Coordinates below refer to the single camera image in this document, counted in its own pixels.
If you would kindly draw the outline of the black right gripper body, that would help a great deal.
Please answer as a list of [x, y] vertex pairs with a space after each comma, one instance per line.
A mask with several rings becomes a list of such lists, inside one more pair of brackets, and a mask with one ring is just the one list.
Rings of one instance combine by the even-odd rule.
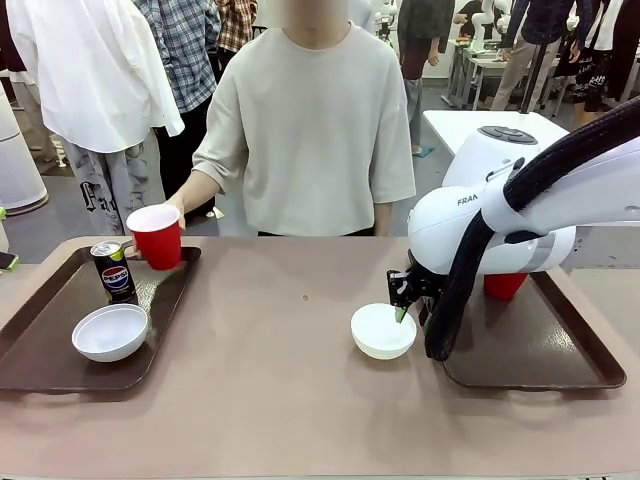
[[421, 301], [428, 311], [434, 311], [447, 280], [446, 275], [436, 274], [418, 262], [411, 249], [407, 251], [409, 266], [406, 269], [409, 298], [413, 303]]

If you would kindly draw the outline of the person's right hand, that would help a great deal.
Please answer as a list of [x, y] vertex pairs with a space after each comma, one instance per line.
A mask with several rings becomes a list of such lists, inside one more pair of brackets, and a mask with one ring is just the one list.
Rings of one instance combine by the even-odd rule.
[[182, 231], [186, 229], [185, 203], [181, 192], [177, 192], [164, 202], [165, 205], [174, 207], [179, 212], [178, 225]]

